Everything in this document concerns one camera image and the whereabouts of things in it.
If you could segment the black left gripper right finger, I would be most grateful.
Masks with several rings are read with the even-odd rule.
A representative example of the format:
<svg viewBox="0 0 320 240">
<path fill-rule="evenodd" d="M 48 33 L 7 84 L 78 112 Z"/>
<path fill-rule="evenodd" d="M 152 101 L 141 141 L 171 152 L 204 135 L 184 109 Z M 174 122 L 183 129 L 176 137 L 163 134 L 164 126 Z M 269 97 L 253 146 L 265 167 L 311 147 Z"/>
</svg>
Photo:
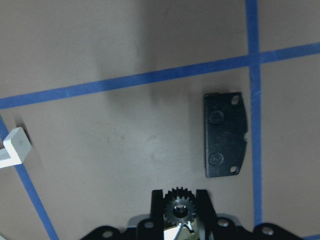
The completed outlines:
<svg viewBox="0 0 320 240">
<path fill-rule="evenodd" d="M 197 189 L 196 198 L 196 224 L 200 240 L 214 240 L 214 229 L 217 216 L 211 202 L 209 193 L 205 189 Z"/>
</svg>

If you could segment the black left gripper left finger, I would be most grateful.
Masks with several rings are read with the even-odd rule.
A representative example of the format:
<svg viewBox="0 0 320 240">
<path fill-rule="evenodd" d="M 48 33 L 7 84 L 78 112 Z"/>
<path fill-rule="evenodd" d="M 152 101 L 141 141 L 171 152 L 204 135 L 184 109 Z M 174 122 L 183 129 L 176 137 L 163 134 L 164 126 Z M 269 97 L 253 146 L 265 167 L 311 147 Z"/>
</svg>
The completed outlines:
<svg viewBox="0 0 320 240">
<path fill-rule="evenodd" d="M 164 239 L 164 208 L 163 190 L 153 190 L 151 193 L 150 219 L 154 227 L 151 228 L 151 240 Z"/>
</svg>

